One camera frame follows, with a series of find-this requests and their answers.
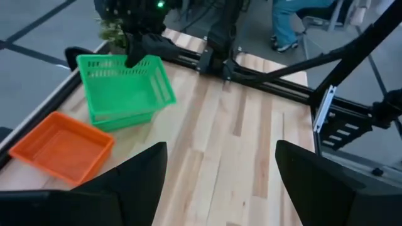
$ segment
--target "sneaker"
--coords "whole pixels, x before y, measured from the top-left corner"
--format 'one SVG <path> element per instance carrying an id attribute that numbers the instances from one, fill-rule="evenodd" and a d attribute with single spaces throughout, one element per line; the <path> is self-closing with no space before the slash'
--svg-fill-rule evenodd
<path id="1" fill-rule="evenodd" d="M 275 42 L 276 41 L 276 35 L 271 35 L 271 41 Z"/>
<path id="2" fill-rule="evenodd" d="M 275 43 L 275 44 L 272 46 L 272 49 L 273 49 L 274 51 L 276 51 L 277 53 L 284 53 L 284 52 L 286 52 L 287 50 L 289 50 L 290 48 L 294 49 L 294 48 L 297 48 L 298 46 L 299 46 L 299 44 L 297 43 L 297 41 L 294 42 L 294 43 L 292 43 L 292 44 L 290 44 L 290 45 L 285 45 L 285 46 L 278 46 L 278 44 Z"/>

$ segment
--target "orange plastic tray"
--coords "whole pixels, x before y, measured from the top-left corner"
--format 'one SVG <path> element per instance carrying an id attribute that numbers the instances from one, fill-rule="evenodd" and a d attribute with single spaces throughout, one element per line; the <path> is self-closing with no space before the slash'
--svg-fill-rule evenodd
<path id="1" fill-rule="evenodd" d="M 53 112 L 9 154 L 70 184 L 80 185 L 97 174 L 113 144 L 112 136 Z"/>

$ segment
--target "metal frame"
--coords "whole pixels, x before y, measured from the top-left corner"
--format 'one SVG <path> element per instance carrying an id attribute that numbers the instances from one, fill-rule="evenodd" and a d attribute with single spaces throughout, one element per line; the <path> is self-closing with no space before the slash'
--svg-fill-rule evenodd
<path id="1" fill-rule="evenodd" d="M 318 107 L 324 98 L 326 90 L 331 86 L 339 86 L 363 59 L 399 25 L 402 21 L 401 10 L 402 1 L 395 1 L 374 24 L 370 25 L 360 37 L 348 45 L 331 51 L 326 55 L 321 55 L 270 73 L 261 73 L 241 67 L 234 61 L 233 56 L 236 54 L 233 52 L 229 53 L 230 59 L 224 62 L 220 70 L 217 70 L 215 63 L 217 59 L 215 56 L 222 56 L 222 53 L 218 54 L 208 46 L 202 54 L 181 49 L 178 58 L 164 60 L 309 105 L 312 112 L 312 121 L 314 121 L 320 113 L 321 115 L 323 114 L 322 111 L 318 110 Z M 109 47 L 104 43 L 95 52 L 105 54 L 108 51 Z M 341 61 L 315 90 L 281 79 L 282 76 L 336 60 Z M 57 110 L 80 84 L 79 71 L 74 70 L 64 83 L 59 85 L 36 110 L 0 143 L 0 169 L 10 160 L 8 150 L 49 113 Z M 372 126 L 383 129 L 387 129 L 390 126 L 387 123 L 376 121 L 372 117 L 369 106 L 339 97 L 331 98 L 330 103 L 327 105 L 328 109 L 326 112 L 321 116 L 321 118 L 325 119 L 321 130 L 313 132 L 316 153 L 319 155 L 321 155 L 321 145 L 330 146 L 332 149 L 339 149 L 364 133 L 371 131 Z"/>

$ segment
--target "person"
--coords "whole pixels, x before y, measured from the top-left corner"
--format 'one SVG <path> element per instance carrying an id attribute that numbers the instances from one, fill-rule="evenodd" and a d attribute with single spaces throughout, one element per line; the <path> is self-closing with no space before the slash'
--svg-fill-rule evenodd
<path id="1" fill-rule="evenodd" d="M 290 25 L 290 16 L 305 8 L 327 8 L 334 0 L 273 0 L 272 48 L 283 53 L 298 46 L 297 37 Z"/>

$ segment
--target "wooden tabletop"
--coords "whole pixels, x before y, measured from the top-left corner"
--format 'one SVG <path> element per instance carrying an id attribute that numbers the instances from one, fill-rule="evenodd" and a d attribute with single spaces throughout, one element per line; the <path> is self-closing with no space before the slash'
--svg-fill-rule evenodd
<path id="1" fill-rule="evenodd" d="M 165 35 L 180 47 L 204 49 L 204 40 L 170 30 Z M 283 67 L 248 54 L 237 61 L 262 72 Z M 274 151 L 279 139 L 313 151 L 309 107 L 170 63 L 165 68 L 177 104 L 149 124 L 113 132 L 116 145 L 100 174 L 166 141 L 168 169 L 153 225 L 301 225 Z M 285 79 L 307 85 L 305 72 Z M 89 122 L 83 87 L 59 110 Z M 18 160 L 0 172 L 0 190 L 71 188 Z"/>

